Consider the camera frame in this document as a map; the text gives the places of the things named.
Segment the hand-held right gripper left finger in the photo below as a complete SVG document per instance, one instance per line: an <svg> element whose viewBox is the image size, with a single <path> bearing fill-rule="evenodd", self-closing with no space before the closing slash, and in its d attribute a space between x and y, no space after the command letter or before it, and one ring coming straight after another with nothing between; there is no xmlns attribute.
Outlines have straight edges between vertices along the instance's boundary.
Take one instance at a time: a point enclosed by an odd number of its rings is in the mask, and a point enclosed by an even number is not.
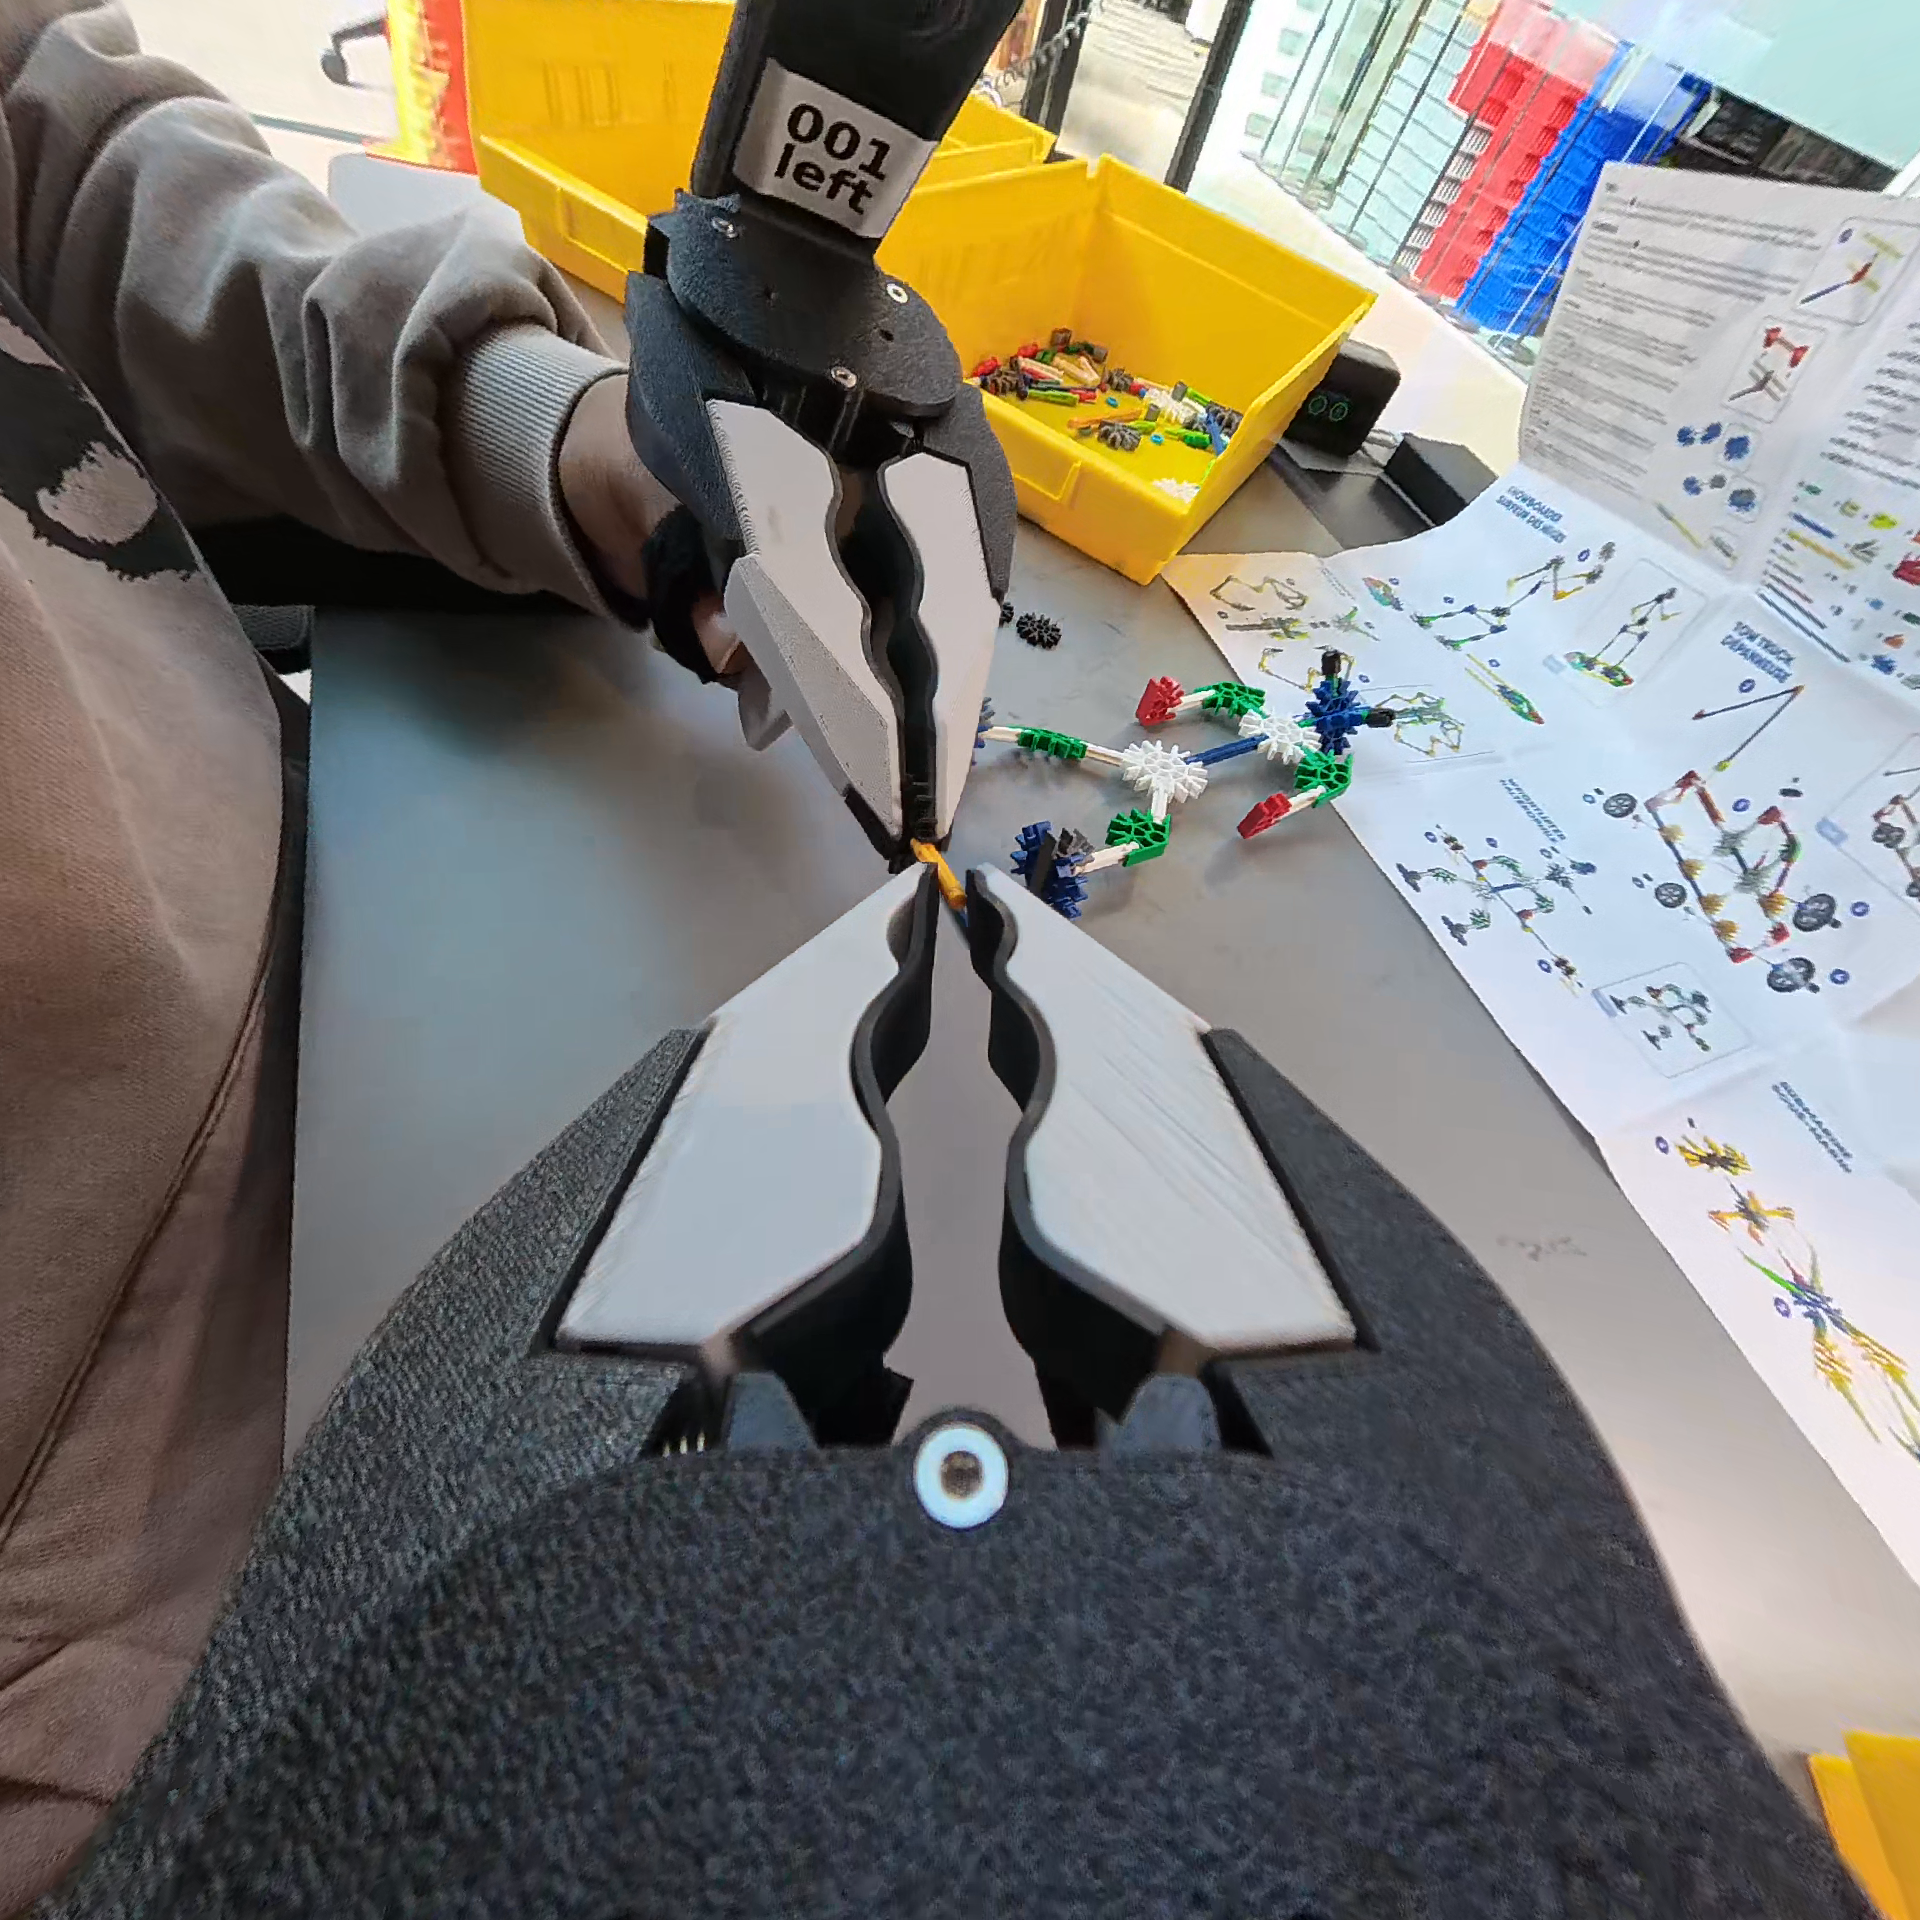
<svg viewBox="0 0 1920 1920"><path fill-rule="evenodd" d="M772 1375L815 1432L890 1432L913 1291L888 1101L932 1019L944 895L888 878L700 1027L600 1207L555 1344Z"/></svg>

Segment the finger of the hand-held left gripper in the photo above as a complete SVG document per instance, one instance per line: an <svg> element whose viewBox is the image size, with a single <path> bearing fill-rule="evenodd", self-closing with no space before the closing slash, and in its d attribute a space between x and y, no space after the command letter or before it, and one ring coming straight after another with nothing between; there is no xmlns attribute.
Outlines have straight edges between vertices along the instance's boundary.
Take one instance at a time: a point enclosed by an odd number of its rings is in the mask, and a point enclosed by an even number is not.
<svg viewBox="0 0 1920 1920"><path fill-rule="evenodd" d="M733 630L876 851L900 856L900 699L838 549L840 467L768 408L708 398L704 409L741 538L725 586Z"/></svg>
<svg viewBox="0 0 1920 1920"><path fill-rule="evenodd" d="M944 842L975 764L1001 595L965 463L915 450L878 467L876 490L908 827L921 842Z"/></svg>

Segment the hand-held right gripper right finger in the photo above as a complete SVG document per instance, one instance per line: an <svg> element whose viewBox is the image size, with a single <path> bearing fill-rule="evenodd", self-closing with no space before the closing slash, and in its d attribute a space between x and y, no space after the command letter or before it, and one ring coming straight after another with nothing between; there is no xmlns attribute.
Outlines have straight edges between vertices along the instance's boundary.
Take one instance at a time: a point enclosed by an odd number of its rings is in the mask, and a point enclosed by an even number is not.
<svg viewBox="0 0 1920 1920"><path fill-rule="evenodd" d="M988 1063L1018 1106L998 1283L1052 1432L1157 1377L1358 1347L1357 1307L1223 1062L1226 1034L1012 873L969 875Z"/></svg>

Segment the multicolour toy construction model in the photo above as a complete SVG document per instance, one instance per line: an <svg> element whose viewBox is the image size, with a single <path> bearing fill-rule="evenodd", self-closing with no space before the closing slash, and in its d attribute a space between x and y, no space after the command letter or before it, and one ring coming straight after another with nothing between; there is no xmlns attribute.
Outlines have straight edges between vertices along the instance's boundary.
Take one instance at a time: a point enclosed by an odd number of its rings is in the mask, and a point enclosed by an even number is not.
<svg viewBox="0 0 1920 1920"><path fill-rule="evenodd" d="M1135 717L1144 736L1108 746L1045 725L1004 724L990 699L978 708L978 750L1004 746L1029 758L1091 765L1123 782L1135 798L1108 819L1103 838L1051 821L1021 827L1015 875L1068 920L1082 915L1094 875L1164 856L1176 809L1201 800L1223 765L1259 762L1283 775L1283 786L1236 823L1240 840L1255 840L1284 819L1342 800L1355 782L1358 736L1380 731L1401 740L1411 729L1436 725L1446 711L1436 694L1370 697L1351 655L1327 650L1299 711L1273 703L1257 684L1221 680L1188 687L1158 676L1144 686Z"/></svg>

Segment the person's left forearm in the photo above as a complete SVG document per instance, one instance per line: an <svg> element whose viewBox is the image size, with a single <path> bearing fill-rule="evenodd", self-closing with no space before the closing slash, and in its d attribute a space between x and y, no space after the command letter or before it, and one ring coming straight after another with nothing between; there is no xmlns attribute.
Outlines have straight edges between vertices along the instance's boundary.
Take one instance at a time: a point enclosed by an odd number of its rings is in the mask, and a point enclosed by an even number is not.
<svg viewBox="0 0 1920 1920"><path fill-rule="evenodd" d="M563 446L621 373L486 213L360 233L120 3L4 3L4 477L40 531L101 428L191 531L285 518L633 624Z"/></svg>

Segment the grey desk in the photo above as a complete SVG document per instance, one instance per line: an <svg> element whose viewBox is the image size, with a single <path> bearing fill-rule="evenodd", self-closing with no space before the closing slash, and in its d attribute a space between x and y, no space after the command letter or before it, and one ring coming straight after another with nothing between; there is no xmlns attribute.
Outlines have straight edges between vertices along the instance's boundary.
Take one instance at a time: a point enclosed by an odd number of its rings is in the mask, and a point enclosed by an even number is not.
<svg viewBox="0 0 1920 1920"><path fill-rule="evenodd" d="M876 887L803 741L580 616L322 613L287 1444L459 1225ZM1916 1584L1342 818L1086 915L1424 1201L1583 1399L1752 1734L1916 1734Z"/></svg>

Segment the pile of toy construction pieces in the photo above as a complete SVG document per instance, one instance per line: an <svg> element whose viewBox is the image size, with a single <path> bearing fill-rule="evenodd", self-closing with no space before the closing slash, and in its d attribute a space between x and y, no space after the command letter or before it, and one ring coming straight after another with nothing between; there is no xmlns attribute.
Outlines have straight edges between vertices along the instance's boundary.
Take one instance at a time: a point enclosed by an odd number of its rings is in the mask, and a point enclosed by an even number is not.
<svg viewBox="0 0 1920 1920"><path fill-rule="evenodd" d="M1059 433L1082 463L1107 463L1180 506L1240 436L1244 411L1193 388L1128 369L1075 325L990 350L969 384Z"/></svg>

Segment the yellow plastic bin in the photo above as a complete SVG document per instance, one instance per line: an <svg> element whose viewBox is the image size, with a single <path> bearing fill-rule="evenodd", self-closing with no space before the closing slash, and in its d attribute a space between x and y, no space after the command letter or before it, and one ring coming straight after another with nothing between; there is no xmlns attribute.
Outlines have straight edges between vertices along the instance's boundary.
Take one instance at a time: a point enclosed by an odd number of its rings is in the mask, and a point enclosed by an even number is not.
<svg viewBox="0 0 1920 1920"><path fill-rule="evenodd" d="M1244 414L1197 499L1174 501L1045 424L985 398L1021 515L1136 583L1153 581L1267 460L1372 290L1118 161L1065 160L919 188L878 263L938 313L962 371L1056 325L1131 371Z"/></svg>
<svg viewBox="0 0 1920 1920"><path fill-rule="evenodd" d="M1032 124L953 139L997 110L969 70L1007 11L911 3L464 3L478 178L528 244L612 300L630 277L716 320L761 280L876 295L936 320L878 251L924 185L1047 166Z"/></svg>
<svg viewBox="0 0 1920 1920"><path fill-rule="evenodd" d="M1806 1760L1842 1861L1884 1917L1919 1917L1919 1740L1848 1730Z"/></svg>

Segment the orange traffic cone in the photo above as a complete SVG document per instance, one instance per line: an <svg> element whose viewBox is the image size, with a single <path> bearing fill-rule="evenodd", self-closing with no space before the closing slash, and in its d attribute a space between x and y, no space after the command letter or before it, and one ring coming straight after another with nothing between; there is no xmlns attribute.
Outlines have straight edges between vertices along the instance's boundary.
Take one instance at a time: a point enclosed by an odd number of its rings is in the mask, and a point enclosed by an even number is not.
<svg viewBox="0 0 1920 1920"><path fill-rule="evenodd" d="M463 2L388 2L396 131L371 153L423 169L476 173Z"/></svg>

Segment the black device with green display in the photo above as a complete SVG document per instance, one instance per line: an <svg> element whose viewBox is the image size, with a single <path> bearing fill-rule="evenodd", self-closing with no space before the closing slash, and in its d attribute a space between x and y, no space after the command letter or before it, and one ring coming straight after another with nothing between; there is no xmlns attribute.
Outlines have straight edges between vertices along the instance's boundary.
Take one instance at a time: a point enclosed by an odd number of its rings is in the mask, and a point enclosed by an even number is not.
<svg viewBox="0 0 1920 1920"><path fill-rule="evenodd" d="M1313 453L1351 460L1380 426L1401 384L1402 369L1388 350L1351 337L1333 353L1283 429L1283 440Z"/></svg>

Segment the folded white instruction sheet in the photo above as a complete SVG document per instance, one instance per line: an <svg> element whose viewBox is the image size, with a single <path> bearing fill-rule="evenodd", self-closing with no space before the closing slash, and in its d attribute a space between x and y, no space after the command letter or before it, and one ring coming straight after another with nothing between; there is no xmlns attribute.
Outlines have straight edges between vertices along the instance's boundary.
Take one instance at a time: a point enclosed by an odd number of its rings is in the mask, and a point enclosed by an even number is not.
<svg viewBox="0 0 1920 1920"><path fill-rule="evenodd" d="M1914 1574L1916 193L1609 164L1506 474L1164 581Z"/></svg>

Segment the flat black device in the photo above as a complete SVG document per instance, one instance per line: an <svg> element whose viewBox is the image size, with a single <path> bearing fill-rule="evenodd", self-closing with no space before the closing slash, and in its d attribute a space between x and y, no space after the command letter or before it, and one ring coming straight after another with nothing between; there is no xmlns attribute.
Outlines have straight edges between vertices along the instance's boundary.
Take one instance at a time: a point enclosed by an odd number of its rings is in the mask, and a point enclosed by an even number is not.
<svg viewBox="0 0 1920 1920"><path fill-rule="evenodd" d="M1459 518L1498 476L1465 444L1402 433L1388 450L1380 477L1423 528L1439 528Z"/></svg>

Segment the stack of red bins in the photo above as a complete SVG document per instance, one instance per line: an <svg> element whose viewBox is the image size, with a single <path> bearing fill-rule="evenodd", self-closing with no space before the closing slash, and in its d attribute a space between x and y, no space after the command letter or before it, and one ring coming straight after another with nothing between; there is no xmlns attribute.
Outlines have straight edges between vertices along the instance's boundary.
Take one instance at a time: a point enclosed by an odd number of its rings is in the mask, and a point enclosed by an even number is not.
<svg viewBox="0 0 1920 1920"><path fill-rule="evenodd" d="M1416 291L1459 300L1617 51L1584 18L1498 3L1448 92L1463 126L1411 233Z"/></svg>

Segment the stack of blue bins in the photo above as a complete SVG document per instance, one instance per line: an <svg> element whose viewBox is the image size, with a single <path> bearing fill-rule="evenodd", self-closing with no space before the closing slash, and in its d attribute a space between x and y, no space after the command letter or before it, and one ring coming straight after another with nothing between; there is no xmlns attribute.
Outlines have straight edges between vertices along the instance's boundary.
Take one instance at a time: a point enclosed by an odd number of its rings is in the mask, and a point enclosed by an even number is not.
<svg viewBox="0 0 1920 1920"><path fill-rule="evenodd" d="M1618 46L1466 277L1452 320L1488 335L1541 334L1604 168L1659 161L1713 87L1708 77L1643 46Z"/></svg>

